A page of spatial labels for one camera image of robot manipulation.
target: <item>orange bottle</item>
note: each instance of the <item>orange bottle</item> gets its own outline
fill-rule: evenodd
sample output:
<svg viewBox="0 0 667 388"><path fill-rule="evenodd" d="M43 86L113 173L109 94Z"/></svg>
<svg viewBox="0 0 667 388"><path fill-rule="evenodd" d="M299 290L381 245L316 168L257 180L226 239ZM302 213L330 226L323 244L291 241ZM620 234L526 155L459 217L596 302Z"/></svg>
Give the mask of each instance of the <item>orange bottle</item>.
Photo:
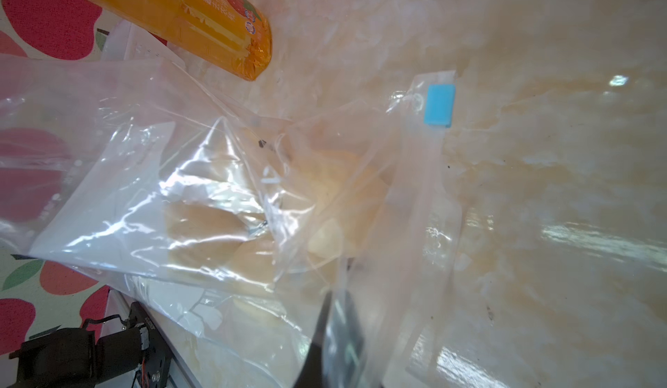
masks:
<svg viewBox="0 0 667 388"><path fill-rule="evenodd" d="M246 80L271 61L269 21L247 0L90 0Z"/></svg>

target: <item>orange label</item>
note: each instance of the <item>orange label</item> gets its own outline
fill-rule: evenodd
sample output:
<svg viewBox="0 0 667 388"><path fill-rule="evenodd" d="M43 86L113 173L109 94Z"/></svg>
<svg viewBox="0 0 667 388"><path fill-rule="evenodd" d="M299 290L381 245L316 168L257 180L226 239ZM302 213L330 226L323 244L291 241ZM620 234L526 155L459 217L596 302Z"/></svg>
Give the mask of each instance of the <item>orange label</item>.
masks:
<svg viewBox="0 0 667 388"><path fill-rule="evenodd" d="M247 0L193 0L191 3L188 6L195 7L239 38L249 36L259 42L264 35L265 17Z"/></svg>

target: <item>blue plastic clip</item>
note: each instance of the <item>blue plastic clip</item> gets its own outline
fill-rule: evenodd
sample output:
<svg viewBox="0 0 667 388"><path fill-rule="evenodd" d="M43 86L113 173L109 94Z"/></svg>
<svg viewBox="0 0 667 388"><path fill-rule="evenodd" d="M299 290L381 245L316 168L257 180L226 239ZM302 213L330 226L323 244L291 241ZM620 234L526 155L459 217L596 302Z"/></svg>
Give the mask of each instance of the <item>blue plastic clip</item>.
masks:
<svg viewBox="0 0 667 388"><path fill-rule="evenodd" d="M426 96L426 110L423 113L423 122L426 125L452 125L452 110L454 109L454 84L431 84Z"/></svg>

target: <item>green leaf pattern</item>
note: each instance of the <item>green leaf pattern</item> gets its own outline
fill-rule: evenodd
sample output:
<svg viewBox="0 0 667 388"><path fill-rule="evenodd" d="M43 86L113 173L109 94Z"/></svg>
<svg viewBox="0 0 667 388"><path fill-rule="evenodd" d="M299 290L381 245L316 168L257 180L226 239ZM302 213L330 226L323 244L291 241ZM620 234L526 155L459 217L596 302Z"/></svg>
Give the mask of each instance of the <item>green leaf pattern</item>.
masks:
<svg viewBox="0 0 667 388"><path fill-rule="evenodd" d="M18 284L26 282L33 275L39 272L44 261L41 259L35 259L34 261L29 261L21 265L12 271L11 274L5 279L5 282L2 286L2 291L16 287Z"/></svg>
<svg viewBox="0 0 667 388"><path fill-rule="evenodd" d="M104 48L104 44L106 42L107 42L107 35L100 32L95 32L95 43L97 44L97 48L99 48L99 50L102 50Z"/></svg>

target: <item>clear plastic bag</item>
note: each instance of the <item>clear plastic bag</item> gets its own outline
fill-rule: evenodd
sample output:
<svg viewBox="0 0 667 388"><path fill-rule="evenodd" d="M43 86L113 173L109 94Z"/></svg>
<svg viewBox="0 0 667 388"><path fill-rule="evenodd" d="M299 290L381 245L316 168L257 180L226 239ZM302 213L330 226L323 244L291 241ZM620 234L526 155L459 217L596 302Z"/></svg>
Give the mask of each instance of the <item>clear plastic bag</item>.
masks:
<svg viewBox="0 0 667 388"><path fill-rule="evenodd" d="M433 265L422 248L445 236L432 210L443 132L420 112L428 84L451 73L415 79L389 110L353 102L290 122L163 60L0 65L6 246L144 300L279 386L296 378L334 288L364 342L357 363L324 358L329 383L379 382ZM354 343L335 311L326 343Z"/></svg>

